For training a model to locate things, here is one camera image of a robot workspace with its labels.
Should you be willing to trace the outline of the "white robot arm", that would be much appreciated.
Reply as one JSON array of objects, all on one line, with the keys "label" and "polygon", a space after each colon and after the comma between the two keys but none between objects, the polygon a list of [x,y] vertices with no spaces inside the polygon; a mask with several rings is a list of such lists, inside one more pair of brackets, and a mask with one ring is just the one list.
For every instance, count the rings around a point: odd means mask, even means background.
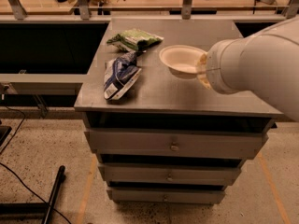
[{"label": "white robot arm", "polygon": [[299,18],[246,38],[222,40],[204,53],[197,77],[221,94],[252,91],[288,118],[299,120]]}]

